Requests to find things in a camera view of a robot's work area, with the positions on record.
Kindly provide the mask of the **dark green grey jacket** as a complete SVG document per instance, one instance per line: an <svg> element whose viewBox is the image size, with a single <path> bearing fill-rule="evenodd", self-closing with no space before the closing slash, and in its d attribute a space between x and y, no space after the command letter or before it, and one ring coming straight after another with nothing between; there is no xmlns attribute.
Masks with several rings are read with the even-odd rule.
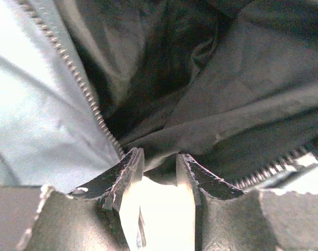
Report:
<svg viewBox="0 0 318 251"><path fill-rule="evenodd" d="M317 131L318 1L0 1L0 186L69 192L134 147L252 186Z"/></svg>

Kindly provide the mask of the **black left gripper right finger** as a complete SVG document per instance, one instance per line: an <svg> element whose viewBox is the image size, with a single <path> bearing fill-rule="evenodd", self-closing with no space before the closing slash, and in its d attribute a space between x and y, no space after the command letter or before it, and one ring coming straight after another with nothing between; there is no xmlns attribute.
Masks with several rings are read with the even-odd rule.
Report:
<svg viewBox="0 0 318 251"><path fill-rule="evenodd" d="M318 250L318 193L244 192L176 156L179 186L191 199L194 250Z"/></svg>

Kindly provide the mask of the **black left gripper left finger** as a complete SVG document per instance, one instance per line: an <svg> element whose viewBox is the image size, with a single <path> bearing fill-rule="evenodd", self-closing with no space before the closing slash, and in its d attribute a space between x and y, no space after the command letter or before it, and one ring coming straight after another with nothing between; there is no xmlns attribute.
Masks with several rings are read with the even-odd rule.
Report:
<svg viewBox="0 0 318 251"><path fill-rule="evenodd" d="M0 250L141 250L144 152L64 194L49 185L0 186Z"/></svg>

